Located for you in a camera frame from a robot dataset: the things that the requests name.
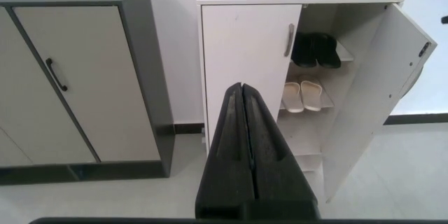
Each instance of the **shoe rack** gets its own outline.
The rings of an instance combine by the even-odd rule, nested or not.
[[[254,87],[320,204],[334,196],[393,107],[411,88],[434,42],[401,9],[404,0],[197,0],[206,149],[225,91]],[[340,68],[291,62],[300,33],[336,39]],[[290,113],[285,83],[312,76],[321,110]]]

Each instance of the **cabinet handle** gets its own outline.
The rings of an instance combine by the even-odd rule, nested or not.
[[[53,78],[55,79],[55,81],[56,81],[57,85],[59,86],[59,88],[62,89],[62,91],[67,91],[67,90],[68,90],[67,86],[61,84],[61,82],[60,82],[59,79],[57,78],[55,72],[53,71],[53,68],[51,67],[51,64],[53,64],[53,61],[52,61],[50,58],[48,58],[48,59],[45,61],[45,64],[47,64],[47,67],[48,67],[48,69],[50,70],[50,73],[51,73],[51,75],[53,76]]]
[[[289,24],[289,33],[288,33],[288,43],[286,44],[286,50],[283,56],[287,57],[289,52],[291,51],[291,46],[293,44],[293,36],[294,36],[294,24]]]

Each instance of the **white tile floor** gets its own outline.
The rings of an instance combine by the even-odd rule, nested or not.
[[[448,218],[448,123],[384,127],[323,218]],[[168,179],[0,187],[2,223],[43,216],[194,218],[205,153],[178,135]]]

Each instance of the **black slipper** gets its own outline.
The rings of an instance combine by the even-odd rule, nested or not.
[[[299,67],[317,66],[316,57],[312,53],[312,37],[310,35],[300,32],[295,35],[291,59]]]
[[[312,41],[312,54],[322,67],[330,69],[341,67],[341,60],[336,53],[335,38],[327,34],[312,34]]]

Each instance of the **black baseboard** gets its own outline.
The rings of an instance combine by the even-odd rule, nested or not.
[[[175,124],[174,131],[176,134],[197,134],[202,133],[204,123],[185,123]]]
[[[416,115],[390,115],[384,125],[403,125],[418,123],[448,123],[448,113],[416,114]],[[204,123],[176,124],[176,134],[202,133]]]
[[[384,125],[404,125],[418,123],[448,123],[448,113],[390,115]]]
[[[161,161],[52,164],[0,168],[0,186],[166,177]]]

